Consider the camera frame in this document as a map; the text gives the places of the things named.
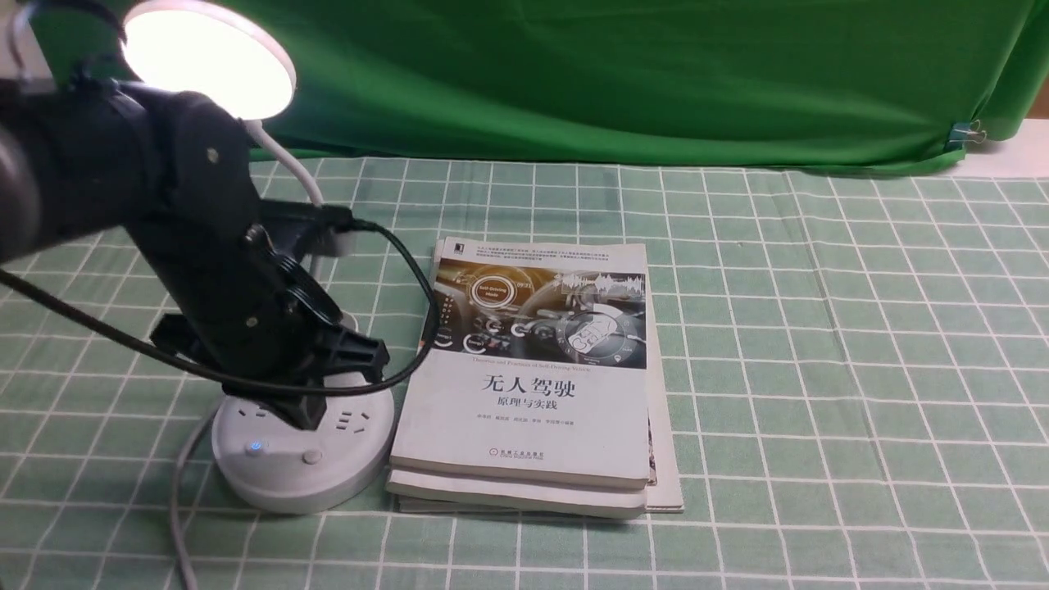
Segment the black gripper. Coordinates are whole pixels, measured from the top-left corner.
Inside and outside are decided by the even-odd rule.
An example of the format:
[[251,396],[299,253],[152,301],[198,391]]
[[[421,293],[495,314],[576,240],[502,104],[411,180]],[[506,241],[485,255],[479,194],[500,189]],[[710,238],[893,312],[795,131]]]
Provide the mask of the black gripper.
[[[131,238],[171,296],[150,340],[241,379],[277,380],[302,368],[316,345],[316,373],[356,373],[379,384],[388,347],[342,324],[334,300],[295,259],[276,250],[259,223],[232,233],[198,223],[134,223]],[[294,429],[315,431],[325,418],[325,396],[288,388],[325,388],[325,379],[293,379],[282,393],[262,393],[263,406]]]

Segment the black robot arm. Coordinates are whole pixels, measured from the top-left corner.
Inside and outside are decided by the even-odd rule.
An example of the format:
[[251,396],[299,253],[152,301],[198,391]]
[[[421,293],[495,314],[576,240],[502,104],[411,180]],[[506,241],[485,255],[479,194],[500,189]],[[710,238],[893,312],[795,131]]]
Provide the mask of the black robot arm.
[[3,285],[80,325],[317,429],[331,374],[382,388],[382,341],[344,324],[303,268],[356,218],[345,206],[260,197],[247,130],[210,98],[85,81],[53,93],[2,86],[2,262],[122,228],[171,296],[150,343],[40,288]]

